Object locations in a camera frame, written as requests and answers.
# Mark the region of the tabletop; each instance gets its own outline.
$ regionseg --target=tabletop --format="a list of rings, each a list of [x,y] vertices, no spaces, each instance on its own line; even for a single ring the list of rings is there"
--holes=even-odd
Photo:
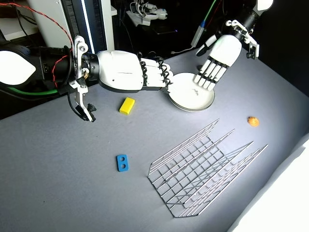
[[[309,127],[309,98],[242,51],[215,87],[211,107],[175,107],[158,91],[114,93],[89,88],[94,123],[80,120],[62,97],[0,121],[0,230],[24,232],[221,232],[234,222]],[[174,74],[197,72],[206,55],[166,60]],[[135,99],[130,115],[118,112]],[[251,127],[255,116],[260,126]],[[216,119],[211,132],[232,151],[268,148],[197,217],[173,218],[147,178],[152,161]],[[116,156],[128,156],[129,171]]]

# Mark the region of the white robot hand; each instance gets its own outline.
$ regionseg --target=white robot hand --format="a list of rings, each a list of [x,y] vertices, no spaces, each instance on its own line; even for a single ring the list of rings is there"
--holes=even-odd
[[[197,56],[204,54],[213,42],[213,48],[196,75],[194,82],[211,91],[223,76],[228,67],[231,67],[241,52],[241,42],[233,35],[223,35],[218,40],[211,36],[197,51]]]

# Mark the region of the blue block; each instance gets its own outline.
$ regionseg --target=blue block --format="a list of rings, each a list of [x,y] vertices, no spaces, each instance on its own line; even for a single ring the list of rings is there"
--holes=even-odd
[[[126,155],[117,156],[117,163],[118,163],[118,171],[125,172],[129,170],[129,163],[127,162]]]

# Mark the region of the metal rack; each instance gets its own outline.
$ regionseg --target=metal rack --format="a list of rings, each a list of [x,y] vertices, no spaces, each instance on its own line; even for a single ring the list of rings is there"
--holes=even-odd
[[[217,145],[234,130],[213,142],[208,135],[218,121],[150,165],[148,178],[175,218],[201,214],[268,146],[243,159],[239,159],[239,155],[253,142],[225,155]]]

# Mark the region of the white plate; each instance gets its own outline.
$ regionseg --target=white plate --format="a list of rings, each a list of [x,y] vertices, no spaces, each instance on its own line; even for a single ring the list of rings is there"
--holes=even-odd
[[[208,108],[214,100],[214,91],[208,91],[193,81],[195,74],[180,73],[170,78],[169,98],[177,107],[190,111]]]

